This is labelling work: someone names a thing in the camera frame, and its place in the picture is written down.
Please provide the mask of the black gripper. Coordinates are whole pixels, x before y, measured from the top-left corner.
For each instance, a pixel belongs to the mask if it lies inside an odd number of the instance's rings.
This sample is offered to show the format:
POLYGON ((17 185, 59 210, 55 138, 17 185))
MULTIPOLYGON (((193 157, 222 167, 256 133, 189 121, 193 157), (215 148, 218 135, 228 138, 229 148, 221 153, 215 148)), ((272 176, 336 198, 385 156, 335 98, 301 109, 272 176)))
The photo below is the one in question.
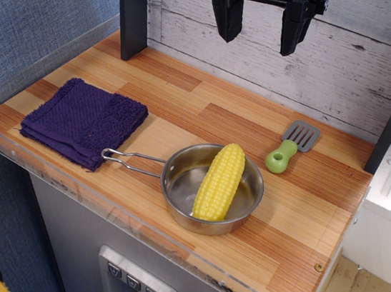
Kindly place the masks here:
MULTIPOLYGON (((305 38, 313 12, 322 15, 329 0, 249 0, 279 6, 285 10, 282 15, 280 54, 288 56, 305 38)), ((225 42, 231 42, 242 29, 244 0, 212 0, 218 34, 225 42)))

